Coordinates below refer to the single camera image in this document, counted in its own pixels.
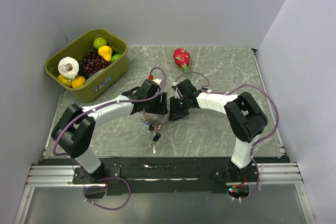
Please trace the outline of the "metal key organizer disc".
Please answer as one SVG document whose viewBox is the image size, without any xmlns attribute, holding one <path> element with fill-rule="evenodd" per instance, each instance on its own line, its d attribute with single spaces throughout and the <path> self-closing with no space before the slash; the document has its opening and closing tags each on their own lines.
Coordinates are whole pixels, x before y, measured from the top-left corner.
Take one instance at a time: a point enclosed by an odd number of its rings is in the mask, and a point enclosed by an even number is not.
<svg viewBox="0 0 336 224">
<path fill-rule="evenodd" d="M 141 121 L 148 126 L 148 132 L 158 133 L 169 122 L 169 114 L 152 114 L 142 112 Z"/>
</svg>

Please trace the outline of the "silver key with black fob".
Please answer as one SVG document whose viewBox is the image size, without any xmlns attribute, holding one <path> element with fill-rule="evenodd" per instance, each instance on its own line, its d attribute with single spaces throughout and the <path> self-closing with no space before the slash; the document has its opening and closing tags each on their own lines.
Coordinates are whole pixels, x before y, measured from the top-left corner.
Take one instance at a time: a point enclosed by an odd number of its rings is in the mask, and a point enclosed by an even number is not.
<svg viewBox="0 0 336 224">
<path fill-rule="evenodd" d="M 153 151 L 153 154 L 156 153 L 156 146 L 157 146 L 157 142 L 158 140 L 160 139 L 161 137 L 161 134 L 160 133 L 156 133 L 153 140 L 152 140 L 152 143 L 151 143 L 151 146 L 152 146 L 152 151 Z"/>
</svg>

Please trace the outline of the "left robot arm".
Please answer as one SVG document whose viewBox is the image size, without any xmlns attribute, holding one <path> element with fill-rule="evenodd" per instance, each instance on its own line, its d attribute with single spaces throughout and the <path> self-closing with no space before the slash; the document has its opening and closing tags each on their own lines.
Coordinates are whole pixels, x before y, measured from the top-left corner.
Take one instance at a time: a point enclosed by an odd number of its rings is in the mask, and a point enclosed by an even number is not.
<svg viewBox="0 0 336 224">
<path fill-rule="evenodd" d="M 90 148 L 95 128 L 147 109 L 163 113 L 160 103 L 166 100 L 162 94 L 165 85 L 165 80 L 158 83 L 156 79 L 146 79 L 140 87 L 107 102 L 86 107 L 70 105 L 51 132 L 55 140 L 53 154 L 69 156 L 85 171 L 85 177 L 90 182 L 100 182 L 104 178 L 104 164 Z"/>
</svg>

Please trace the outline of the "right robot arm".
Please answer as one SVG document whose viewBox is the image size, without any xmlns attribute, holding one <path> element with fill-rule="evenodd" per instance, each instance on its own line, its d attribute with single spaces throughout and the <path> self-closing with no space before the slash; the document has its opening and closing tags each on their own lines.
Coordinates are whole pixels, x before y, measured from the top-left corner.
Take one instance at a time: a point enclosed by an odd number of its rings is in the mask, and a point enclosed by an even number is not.
<svg viewBox="0 0 336 224">
<path fill-rule="evenodd" d="M 227 116 L 236 142 L 228 164 L 231 179 L 243 180 L 252 164 L 252 147 L 268 124 L 262 108 L 248 92 L 219 94 L 196 89 L 189 79 L 175 84 L 175 95 L 170 97 L 169 121 L 189 115 L 189 109 L 208 109 Z"/>
</svg>

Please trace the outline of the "red dragon fruit toy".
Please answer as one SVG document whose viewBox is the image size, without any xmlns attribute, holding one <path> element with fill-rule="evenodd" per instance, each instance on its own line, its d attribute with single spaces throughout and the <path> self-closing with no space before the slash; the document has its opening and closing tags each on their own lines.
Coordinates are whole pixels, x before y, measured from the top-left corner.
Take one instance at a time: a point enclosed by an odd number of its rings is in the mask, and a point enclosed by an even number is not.
<svg viewBox="0 0 336 224">
<path fill-rule="evenodd" d="M 190 53 L 183 48 L 176 48 L 173 53 L 175 64 L 185 72 L 189 71 Z"/>
</svg>

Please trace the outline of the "olive green plastic bin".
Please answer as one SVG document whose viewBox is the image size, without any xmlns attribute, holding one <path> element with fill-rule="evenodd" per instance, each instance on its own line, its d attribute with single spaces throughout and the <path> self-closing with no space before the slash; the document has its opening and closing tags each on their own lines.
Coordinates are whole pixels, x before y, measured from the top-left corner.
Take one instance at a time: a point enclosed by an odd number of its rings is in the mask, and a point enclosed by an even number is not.
<svg viewBox="0 0 336 224">
<path fill-rule="evenodd" d="M 127 72 L 127 52 L 123 40 L 94 29 L 49 58 L 45 71 L 77 100 L 89 103 Z"/>
</svg>

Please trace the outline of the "small green lime toy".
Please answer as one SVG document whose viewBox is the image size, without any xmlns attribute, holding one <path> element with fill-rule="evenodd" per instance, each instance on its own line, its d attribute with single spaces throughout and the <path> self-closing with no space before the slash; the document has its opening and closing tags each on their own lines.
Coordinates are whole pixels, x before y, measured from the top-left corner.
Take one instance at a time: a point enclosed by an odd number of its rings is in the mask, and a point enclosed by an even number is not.
<svg viewBox="0 0 336 224">
<path fill-rule="evenodd" d="M 112 56 L 111 58 L 111 63 L 115 62 L 116 60 L 118 60 L 122 55 L 121 54 L 115 54 Z"/>
</svg>

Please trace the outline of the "yellow pear toy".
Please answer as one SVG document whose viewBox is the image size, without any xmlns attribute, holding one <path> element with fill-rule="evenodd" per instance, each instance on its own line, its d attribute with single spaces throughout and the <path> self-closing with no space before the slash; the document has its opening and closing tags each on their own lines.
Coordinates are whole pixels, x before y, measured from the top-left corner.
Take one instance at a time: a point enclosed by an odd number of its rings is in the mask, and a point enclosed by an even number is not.
<svg viewBox="0 0 336 224">
<path fill-rule="evenodd" d="M 98 49 L 98 55 L 105 61 L 110 62 L 112 58 L 113 50 L 110 46 L 103 46 Z"/>
</svg>

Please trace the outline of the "purple grapes toy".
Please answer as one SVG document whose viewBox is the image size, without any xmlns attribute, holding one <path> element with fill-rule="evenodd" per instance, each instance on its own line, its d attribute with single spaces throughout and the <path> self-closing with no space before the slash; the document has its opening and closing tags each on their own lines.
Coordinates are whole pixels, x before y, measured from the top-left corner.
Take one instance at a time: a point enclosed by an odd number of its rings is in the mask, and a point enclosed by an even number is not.
<svg viewBox="0 0 336 224">
<path fill-rule="evenodd" d="M 79 60 L 79 63 L 83 66 L 82 75 L 86 79 L 110 65 L 110 62 L 100 56 L 98 51 L 95 49 L 91 49 L 89 52 L 84 54 Z"/>
</svg>

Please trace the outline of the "yellow lemon toy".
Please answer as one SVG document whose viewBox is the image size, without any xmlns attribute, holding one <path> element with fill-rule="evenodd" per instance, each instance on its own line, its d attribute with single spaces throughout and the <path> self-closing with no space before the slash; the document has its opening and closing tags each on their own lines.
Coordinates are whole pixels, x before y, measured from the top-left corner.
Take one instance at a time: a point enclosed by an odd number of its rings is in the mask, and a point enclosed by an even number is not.
<svg viewBox="0 0 336 224">
<path fill-rule="evenodd" d="M 86 79 L 83 76 L 77 76 L 75 77 L 71 82 L 71 87 L 74 89 L 81 88 L 85 85 Z"/>
<path fill-rule="evenodd" d="M 66 77 L 64 77 L 60 74 L 57 79 L 60 83 L 62 83 L 66 87 L 71 88 L 71 81 L 69 79 L 67 79 Z"/>
</svg>

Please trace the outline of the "green apple toy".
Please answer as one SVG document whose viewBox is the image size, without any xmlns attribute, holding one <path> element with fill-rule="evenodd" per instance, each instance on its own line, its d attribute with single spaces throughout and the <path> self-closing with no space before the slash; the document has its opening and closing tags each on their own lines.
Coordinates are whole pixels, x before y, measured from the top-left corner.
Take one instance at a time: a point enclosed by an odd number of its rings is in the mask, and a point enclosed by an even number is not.
<svg viewBox="0 0 336 224">
<path fill-rule="evenodd" d="M 103 47 L 106 45 L 107 45 L 107 41 L 103 37 L 97 37 L 93 42 L 93 46 L 95 49 L 99 49 L 100 47 Z"/>
</svg>

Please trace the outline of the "white tape roll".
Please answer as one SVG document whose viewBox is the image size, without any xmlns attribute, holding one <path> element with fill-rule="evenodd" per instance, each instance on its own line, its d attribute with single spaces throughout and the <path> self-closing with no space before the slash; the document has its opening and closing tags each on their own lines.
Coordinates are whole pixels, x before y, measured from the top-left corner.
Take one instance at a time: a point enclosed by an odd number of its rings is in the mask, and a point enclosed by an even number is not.
<svg viewBox="0 0 336 224">
<path fill-rule="evenodd" d="M 79 63 L 72 57 L 64 57 L 58 63 L 58 71 L 63 77 L 72 81 L 78 75 Z"/>
</svg>

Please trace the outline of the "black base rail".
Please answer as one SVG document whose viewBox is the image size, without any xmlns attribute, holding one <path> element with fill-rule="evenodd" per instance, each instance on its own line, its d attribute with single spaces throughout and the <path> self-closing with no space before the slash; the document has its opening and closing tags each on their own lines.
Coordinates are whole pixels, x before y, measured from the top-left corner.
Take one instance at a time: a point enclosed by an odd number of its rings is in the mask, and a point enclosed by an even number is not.
<svg viewBox="0 0 336 224">
<path fill-rule="evenodd" d="M 254 164 L 240 172 L 228 157 L 151 157 L 102 158 L 104 171 L 98 178 L 84 175 L 79 167 L 70 180 L 74 185 L 93 186 L 97 183 L 106 194 L 181 193 L 210 191 L 226 194 L 229 183 L 256 182 Z"/>
</svg>

